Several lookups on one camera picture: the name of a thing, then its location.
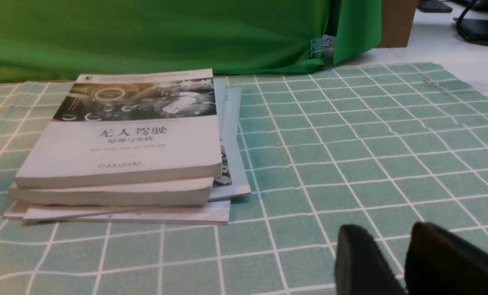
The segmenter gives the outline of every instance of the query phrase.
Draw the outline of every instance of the white tile floor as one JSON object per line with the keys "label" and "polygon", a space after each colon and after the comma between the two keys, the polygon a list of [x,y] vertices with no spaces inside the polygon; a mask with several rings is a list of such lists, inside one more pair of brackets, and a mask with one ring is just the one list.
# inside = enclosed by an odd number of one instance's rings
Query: white tile floor
{"label": "white tile floor", "polygon": [[[435,62],[467,82],[488,81],[488,46],[463,41],[455,30],[454,17],[464,7],[452,2],[450,14],[416,10],[406,48],[377,48],[343,65],[377,65],[399,62]],[[488,13],[470,11],[465,18],[488,19]],[[488,90],[480,90],[488,96]]]}

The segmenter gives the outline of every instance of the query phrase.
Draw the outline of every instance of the black object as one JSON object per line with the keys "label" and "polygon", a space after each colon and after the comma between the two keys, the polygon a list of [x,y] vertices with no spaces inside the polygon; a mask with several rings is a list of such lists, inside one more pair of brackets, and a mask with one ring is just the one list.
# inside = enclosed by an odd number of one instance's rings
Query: black object
{"label": "black object", "polygon": [[418,222],[404,280],[411,295],[488,295],[488,253],[436,224]]}
{"label": "black object", "polygon": [[[463,5],[468,5],[472,2],[472,0],[453,0],[454,2],[459,2]],[[473,9],[480,10],[480,11],[488,11],[488,0],[477,0],[475,2]]]}
{"label": "black object", "polygon": [[358,225],[339,230],[335,284],[337,295],[405,295],[373,237]]}
{"label": "black object", "polygon": [[[339,230],[337,295],[405,295],[373,237],[361,226]],[[488,295],[488,253],[430,222],[413,225],[404,280],[409,295]]]}
{"label": "black object", "polygon": [[469,43],[488,44],[488,20],[464,19],[465,15],[472,9],[478,0],[472,0],[457,19],[457,33],[464,41]]}
{"label": "black object", "polygon": [[420,0],[417,8],[426,13],[450,13],[453,11],[451,7],[439,0]]}

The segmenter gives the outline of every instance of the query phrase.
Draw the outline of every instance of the stack of books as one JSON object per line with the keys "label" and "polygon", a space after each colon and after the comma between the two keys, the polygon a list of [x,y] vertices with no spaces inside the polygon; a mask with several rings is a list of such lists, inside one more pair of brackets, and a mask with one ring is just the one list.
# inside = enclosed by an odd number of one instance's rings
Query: stack of books
{"label": "stack of books", "polygon": [[241,90],[211,69],[80,75],[17,172],[8,219],[227,224],[251,193]]}

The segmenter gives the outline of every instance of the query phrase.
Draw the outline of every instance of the cardboard box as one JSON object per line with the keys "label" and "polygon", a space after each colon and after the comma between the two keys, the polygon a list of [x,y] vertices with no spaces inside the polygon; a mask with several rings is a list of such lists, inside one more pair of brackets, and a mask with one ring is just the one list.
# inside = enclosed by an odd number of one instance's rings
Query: cardboard box
{"label": "cardboard box", "polygon": [[407,47],[417,0],[382,0],[382,37],[377,48]]}

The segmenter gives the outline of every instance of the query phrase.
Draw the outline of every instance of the green cloth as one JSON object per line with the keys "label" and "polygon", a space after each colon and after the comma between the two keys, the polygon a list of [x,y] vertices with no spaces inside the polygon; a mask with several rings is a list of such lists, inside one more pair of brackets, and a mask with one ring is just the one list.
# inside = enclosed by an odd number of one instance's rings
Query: green cloth
{"label": "green cloth", "polygon": [[[312,73],[325,61],[310,58],[310,41],[327,32],[338,3],[1,0],[0,82],[195,68],[224,75]],[[381,0],[338,5],[335,62],[380,40]]]}

